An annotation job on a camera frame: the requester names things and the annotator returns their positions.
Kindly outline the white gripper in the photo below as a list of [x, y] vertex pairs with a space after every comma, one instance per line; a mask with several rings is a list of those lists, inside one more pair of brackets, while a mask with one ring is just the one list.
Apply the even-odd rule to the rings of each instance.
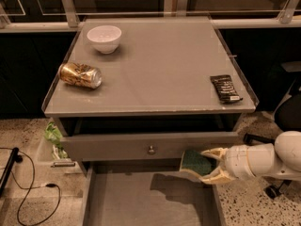
[[225, 159], [225, 167], [215, 169], [206, 176], [202, 176], [199, 180], [207, 185], [221, 185], [234, 180], [235, 178], [250, 178], [251, 169], [247, 161], [246, 145], [233, 146], [227, 148], [213, 148], [200, 153], [203, 156], [213, 158], [218, 161]]

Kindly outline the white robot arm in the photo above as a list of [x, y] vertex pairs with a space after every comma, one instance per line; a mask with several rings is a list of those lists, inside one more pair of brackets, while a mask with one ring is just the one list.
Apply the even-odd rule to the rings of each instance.
[[202, 155], [217, 161], [217, 168], [200, 176], [209, 185], [267, 176], [282, 180], [301, 180], [301, 133], [281, 133], [274, 143], [232, 146], [206, 150]]

